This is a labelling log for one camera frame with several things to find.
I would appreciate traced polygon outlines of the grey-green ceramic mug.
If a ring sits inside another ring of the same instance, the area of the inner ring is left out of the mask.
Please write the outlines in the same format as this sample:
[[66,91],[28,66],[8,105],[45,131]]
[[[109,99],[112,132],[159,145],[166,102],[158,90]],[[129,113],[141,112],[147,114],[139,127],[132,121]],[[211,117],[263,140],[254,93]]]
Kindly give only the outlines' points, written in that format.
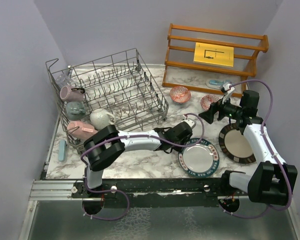
[[86,109],[82,101],[71,101],[65,106],[67,118],[70,121],[79,121],[86,116]]

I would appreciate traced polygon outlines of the white speckled mug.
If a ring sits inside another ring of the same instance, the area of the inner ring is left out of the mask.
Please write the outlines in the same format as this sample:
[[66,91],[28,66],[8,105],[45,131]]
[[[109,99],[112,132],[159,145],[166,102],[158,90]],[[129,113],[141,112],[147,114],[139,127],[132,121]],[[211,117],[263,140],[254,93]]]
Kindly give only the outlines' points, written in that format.
[[116,117],[103,108],[93,110],[89,117],[91,124],[98,131],[117,122]]

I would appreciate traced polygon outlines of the clear octagonal glass tumbler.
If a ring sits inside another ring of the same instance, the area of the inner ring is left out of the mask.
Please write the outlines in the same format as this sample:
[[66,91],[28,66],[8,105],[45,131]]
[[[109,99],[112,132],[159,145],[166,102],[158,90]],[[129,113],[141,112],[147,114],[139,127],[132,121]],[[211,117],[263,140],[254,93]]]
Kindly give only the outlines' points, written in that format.
[[55,82],[60,88],[62,88],[64,86],[71,86],[74,81],[67,74],[63,73],[56,78]]

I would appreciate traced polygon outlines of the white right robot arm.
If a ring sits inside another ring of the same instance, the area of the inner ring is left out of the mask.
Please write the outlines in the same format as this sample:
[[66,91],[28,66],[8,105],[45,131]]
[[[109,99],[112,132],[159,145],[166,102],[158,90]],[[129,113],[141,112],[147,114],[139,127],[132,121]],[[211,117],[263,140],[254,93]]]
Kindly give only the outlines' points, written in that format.
[[253,175],[239,171],[225,171],[221,176],[219,189],[230,196],[241,190],[248,194],[254,203],[288,207],[296,183],[298,170],[275,151],[264,120],[257,116],[259,93],[245,90],[238,106],[231,103],[225,95],[220,100],[210,104],[208,110],[199,114],[203,120],[212,124],[214,115],[218,120],[224,117],[235,120],[235,127],[249,143],[257,168]]

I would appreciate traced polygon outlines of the pink mug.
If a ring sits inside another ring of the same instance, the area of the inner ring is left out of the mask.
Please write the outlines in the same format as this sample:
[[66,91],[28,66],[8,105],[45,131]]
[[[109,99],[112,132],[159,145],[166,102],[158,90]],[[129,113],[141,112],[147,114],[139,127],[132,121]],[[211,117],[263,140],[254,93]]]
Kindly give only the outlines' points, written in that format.
[[91,124],[82,121],[70,121],[67,125],[66,132],[74,138],[87,140],[98,131]]

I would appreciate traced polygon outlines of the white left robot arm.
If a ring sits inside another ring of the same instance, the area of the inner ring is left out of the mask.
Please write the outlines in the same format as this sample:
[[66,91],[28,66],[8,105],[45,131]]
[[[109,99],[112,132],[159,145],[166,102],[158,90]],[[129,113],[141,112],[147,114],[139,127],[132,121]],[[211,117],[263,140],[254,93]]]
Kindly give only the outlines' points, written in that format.
[[87,157],[83,191],[87,196],[96,197],[101,190],[102,175],[124,152],[179,151],[193,134],[196,122],[191,119],[181,121],[174,127],[156,127],[148,132],[119,131],[108,125],[83,143],[83,155]]

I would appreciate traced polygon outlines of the purple glass mug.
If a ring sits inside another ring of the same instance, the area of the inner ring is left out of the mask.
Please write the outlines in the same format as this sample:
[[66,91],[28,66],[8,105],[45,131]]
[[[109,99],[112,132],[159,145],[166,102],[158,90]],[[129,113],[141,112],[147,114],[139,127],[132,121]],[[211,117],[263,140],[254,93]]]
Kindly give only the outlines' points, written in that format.
[[85,97],[85,89],[82,87],[74,87],[65,85],[61,88],[59,97],[64,102],[82,102]]

